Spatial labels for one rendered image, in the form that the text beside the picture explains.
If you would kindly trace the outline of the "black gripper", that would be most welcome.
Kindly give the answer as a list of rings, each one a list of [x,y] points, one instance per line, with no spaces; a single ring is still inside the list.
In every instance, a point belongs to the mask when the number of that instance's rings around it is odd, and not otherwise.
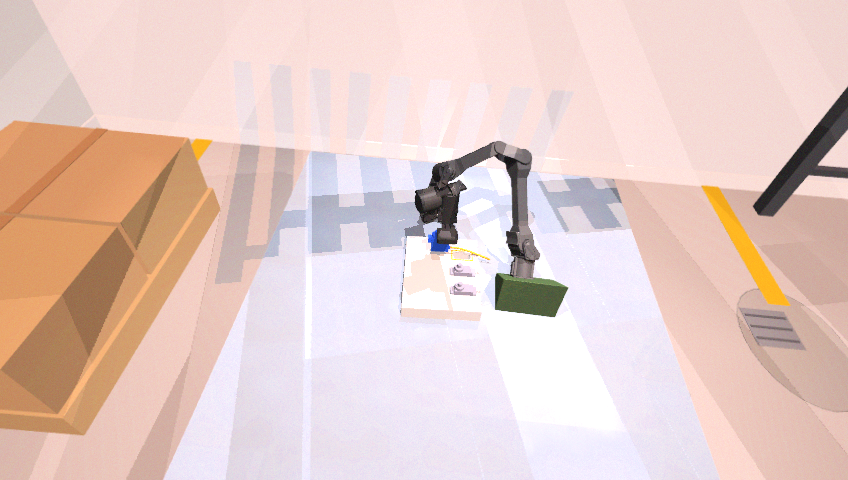
[[[457,223],[458,206],[455,208],[444,208],[440,205],[439,212],[442,214],[441,228],[437,228],[437,243],[456,245],[458,243],[458,231],[454,223]]]

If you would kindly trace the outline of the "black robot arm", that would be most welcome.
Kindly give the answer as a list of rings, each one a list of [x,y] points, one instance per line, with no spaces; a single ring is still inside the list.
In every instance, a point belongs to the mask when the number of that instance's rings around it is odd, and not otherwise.
[[[428,188],[415,190],[415,206],[422,222],[428,224],[437,218],[442,221],[440,205],[449,209],[457,207],[460,192],[467,190],[460,180],[448,182],[493,156],[505,163],[511,179],[512,227],[506,231],[506,244],[514,257],[510,274],[512,277],[534,280],[535,260],[539,260],[541,254],[534,244],[533,233],[528,225],[527,177],[532,164],[532,155],[528,150],[495,141],[458,159],[437,163],[433,166]]]

